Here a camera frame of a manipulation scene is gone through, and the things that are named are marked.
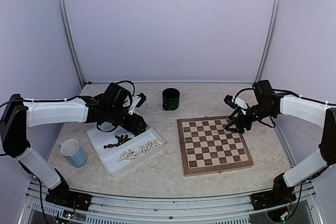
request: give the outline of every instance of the light blue mug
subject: light blue mug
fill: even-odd
[[[85,162],[85,153],[82,148],[79,146],[77,140],[69,139],[65,142],[60,142],[58,144],[61,146],[61,154],[66,160],[76,168],[82,167]]]

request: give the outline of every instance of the chessboard frame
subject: chessboard frame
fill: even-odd
[[[180,148],[181,148],[181,154],[182,154],[182,164],[183,164],[183,170],[184,170],[185,176],[221,173],[221,172],[228,172],[230,170],[238,170],[238,169],[245,169],[245,168],[252,167],[254,163],[253,163],[251,154],[249,152],[249,149],[246,145],[245,139],[242,134],[238,133],[241,143],[248,157],[247,161],[241,161],[237,163],[219,164],[219,165],[206,166],[206,167],[189,168],[182,123],[183,122],[223,120],[223,119],[228,119],[228,118],[229,116],[212,116],[212,117],[203,117],[203,118],[177,119],[177,128],[178,128],[178,135],[180,139]]]

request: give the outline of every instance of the mug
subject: mug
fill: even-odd
[[[85,153],[77,140],[69,139],[65,142],[60,142],[58,145],[61,146],[61,154],[72,166],[79,168],[85,164]]]
[[[162,92],[162,108],[164,110],[176,110],[180,103],[180,92],[175,88],[168,88]]]

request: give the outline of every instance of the white wall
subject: white wall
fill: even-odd
[[[253,82],[273,0],[65,0],[87,81]]]
[[[0,0],[0,60],[0,103],[13,93],[43,99],[79,92],[57,0]],[[28,131],[28,139],[46,158],[59,130],[40,126]],[[15,159],[0,157],[0,223],[17,223],[29,182]]]
[[[336,103],[335,0],[281,0],[280,12],[263,79],[278,89]],[[299,162],[321,142],[322,129],[280,116],[277,124]],[[336,168],[313,181],[328,224],[336,223]]]

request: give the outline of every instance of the marble-patterned table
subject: marble-patterned table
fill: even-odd
[[[71,188],[134,197],[219,196],[271,188],[273,179],[289,169],[274,129],[255,122],[252,130],[244,134],[254,161],[251,168],[185,177],[176,120],[229,115],[232,109],[224,103],[224,96],[235,95],[240,89],[250,85],[137,83],[135,86],[136,93],[143,92],[147,96],[145,104],[138,109],[138,112],[162,136],[166,142],[165,148],[116,178],[112,178],[106,172],[86,135],[95,124],[67,123],[55,142],[48,162],[61,172]],[[81,94],[94,96],[104,92],[106,87],[107,84],[86,85]],[[177,88],[181,92],[180,107],[176,111],[162,109],[161,92],[168,87]],[[239,97],[249,105],[256,103],[252,91],[246,91]],[[70,138],[77,139],[86,154],[87,163],[82,168],[72,167],[60,154],[58,143]]]

